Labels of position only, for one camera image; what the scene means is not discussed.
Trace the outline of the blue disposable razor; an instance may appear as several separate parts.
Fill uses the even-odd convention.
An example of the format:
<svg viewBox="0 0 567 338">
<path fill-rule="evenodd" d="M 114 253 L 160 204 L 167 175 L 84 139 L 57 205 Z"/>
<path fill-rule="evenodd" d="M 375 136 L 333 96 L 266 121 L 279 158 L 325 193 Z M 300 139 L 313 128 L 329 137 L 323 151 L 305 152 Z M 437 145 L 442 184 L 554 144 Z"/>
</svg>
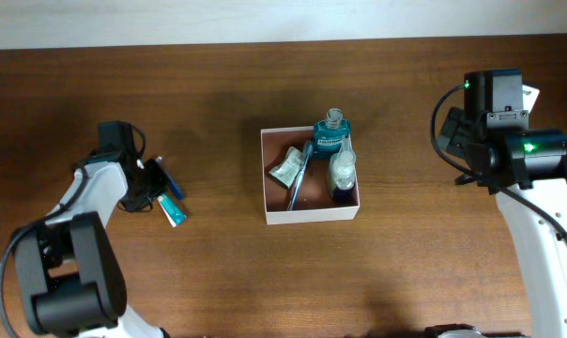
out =
<svg viewBox="0 0 567 338">
<path fill-rule="evenodd" d="M 178 185 L 176 184 L 175 180 L 170 176 L 170 174 L 167 172 L 166 167 L 163 164 L 163 157 L 162 156 L 158 156 L 156 158 L 156 163 L 157 165 L 160 167 L 160 169 L 164 172 L 166 179 L 167 179 L 167 185 L 169 187 L 169 190 L 171 191 L 171 193 L 173 194 L 173 196 L 179 200 L 179 201 L 183 201 L 184 200 L 184 193 L 183 191 L 178 187 Z"/>
</svg>

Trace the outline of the clear spray bottle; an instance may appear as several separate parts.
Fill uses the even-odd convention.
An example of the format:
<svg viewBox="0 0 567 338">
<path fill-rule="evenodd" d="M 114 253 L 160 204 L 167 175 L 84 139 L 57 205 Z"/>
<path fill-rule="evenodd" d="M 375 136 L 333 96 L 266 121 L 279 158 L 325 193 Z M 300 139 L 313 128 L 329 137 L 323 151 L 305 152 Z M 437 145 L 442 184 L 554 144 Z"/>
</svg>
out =
<svg viewBox="0 0 567 338">
<path fill-rule="evenodd" d="M 356 155 L 349 137 L 345 137 L 340 149 L 329 159 L 327 187 L 335 204 L 348 204 L 352 200 L 356 184 Z"/>
</svg>

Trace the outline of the blue mouthwash bottle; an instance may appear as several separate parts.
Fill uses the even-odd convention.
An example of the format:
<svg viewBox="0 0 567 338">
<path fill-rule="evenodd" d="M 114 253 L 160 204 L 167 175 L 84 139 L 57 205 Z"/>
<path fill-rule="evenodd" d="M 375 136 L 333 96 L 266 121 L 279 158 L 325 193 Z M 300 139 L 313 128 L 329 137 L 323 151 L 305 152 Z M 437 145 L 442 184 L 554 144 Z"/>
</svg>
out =
<svg viewBox="0 0 567 338">
<path fill-rule="evenodd" d="M 326 117 L 314 124 L 314 156 L 329 158 L 340 150 L 342 140 L 351 132 L 351 125 L 339 108 L 330 108 Z"/>
</svg>

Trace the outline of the green white soap box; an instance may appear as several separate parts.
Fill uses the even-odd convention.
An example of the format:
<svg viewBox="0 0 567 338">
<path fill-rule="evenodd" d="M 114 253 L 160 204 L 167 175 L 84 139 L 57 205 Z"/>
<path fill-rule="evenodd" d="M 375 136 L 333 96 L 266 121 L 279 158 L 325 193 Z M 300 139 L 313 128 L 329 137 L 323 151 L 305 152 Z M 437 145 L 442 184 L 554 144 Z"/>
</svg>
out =
<svg viewBox="0 0 567 338">
<path fill-rule="evenodd" d="M 294 183 L 305 160 L 305 155 L 297 148 L 288 148 L 284 159 L 275 165 L 268 173 L 278 183 L 289 189 Z"/>
</svg>

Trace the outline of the blue white toothbrush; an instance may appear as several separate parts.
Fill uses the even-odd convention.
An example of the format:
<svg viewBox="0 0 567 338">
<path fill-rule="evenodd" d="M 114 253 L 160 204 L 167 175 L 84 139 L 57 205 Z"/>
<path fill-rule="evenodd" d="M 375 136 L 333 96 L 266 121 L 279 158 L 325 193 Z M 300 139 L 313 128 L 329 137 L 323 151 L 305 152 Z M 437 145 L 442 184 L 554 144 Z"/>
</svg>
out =
<svg viewBox="0 0 567 338">
<path fill-rule="evenodd" d="M 297 197 L 298 197 L 298 194 L 299 194 L 299 190 L 300 190 L 300 187 L 302 185 L 302 181 L 303 181 L 303 178 L 304 178 L 307 166 L 308 166 L 308 162 L 309 162 L 310 158 L 313 156 L 313 153 L 314 153 L 314 144 L 313 144 L 312 141 L 307 141 L 304 144 L 304 147 L 303 147 L 304 161 L 303 161 L 303 164 L 301 165 L 301 167 L 299 169 L 299 173 L 296 177 L 296 180 L 295 180 L 295 183 L 294 183 L 294 186 L 293 186 L 293 191 L 292 191 L 291 196 L 290 196 L 290 201 L 287 205 L 287 209 L 286 209 L 287 211 L 292 211 L 294 209 L 294 205 L 296 203 L 296 200 L 297 200 Z"/>
</svg>

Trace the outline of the green white toothpaste tube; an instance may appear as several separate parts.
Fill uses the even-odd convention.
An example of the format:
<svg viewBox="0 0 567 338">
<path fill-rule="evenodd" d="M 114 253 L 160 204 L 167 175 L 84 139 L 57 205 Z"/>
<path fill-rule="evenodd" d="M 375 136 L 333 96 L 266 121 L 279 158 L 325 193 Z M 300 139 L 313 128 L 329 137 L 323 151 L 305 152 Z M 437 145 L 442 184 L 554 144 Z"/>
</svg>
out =
<svg viewBox="0 0 567 338">
<path fill-rule="evenodd" d="M 187 215 L 166 193 L 159 195 L 157 197 L 157 201 L 159 202 L 169 224 L 173 227 L 177 227 L 187 220 Z"/>
</svg>

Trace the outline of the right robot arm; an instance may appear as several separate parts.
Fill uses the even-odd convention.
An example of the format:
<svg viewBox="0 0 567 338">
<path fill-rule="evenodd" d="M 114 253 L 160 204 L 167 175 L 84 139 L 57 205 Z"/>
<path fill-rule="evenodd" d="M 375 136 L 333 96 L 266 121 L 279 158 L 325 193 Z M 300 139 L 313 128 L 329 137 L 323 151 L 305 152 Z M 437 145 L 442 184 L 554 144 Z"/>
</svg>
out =
<svg viewBox="0 0 567 338">
<path fill-rule="evenodd" d="M 534 337 L 567 337 L 567 136 L 533 129 L 539 91 L 519 69 L 468 72 L 440 128 L 437 155 L 460 171 L 458 185 L 485 187 L 507 224 L 526 288 Z"/>
</svg>

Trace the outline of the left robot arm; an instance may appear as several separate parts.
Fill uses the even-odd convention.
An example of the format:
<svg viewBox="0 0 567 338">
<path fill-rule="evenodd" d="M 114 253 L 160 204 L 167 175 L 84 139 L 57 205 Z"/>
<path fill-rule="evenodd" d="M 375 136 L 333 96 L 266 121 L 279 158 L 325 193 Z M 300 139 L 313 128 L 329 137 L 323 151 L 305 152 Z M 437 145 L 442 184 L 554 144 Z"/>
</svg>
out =
<svg viewBox="0 0 567 338">
<path fill-rule="evenodd" d="M 13 233 L 3 258 L 14 262 L 25 319 L 36 335 L 166 336 L 128 304 L 106 234 L 115 209 L 149 211 L 164 190 L 164 173 L 135 144 L 144 137 L 128 122 L 101 123 L 98 147 L 76 164 L 58 204 Z"/>
</svg>

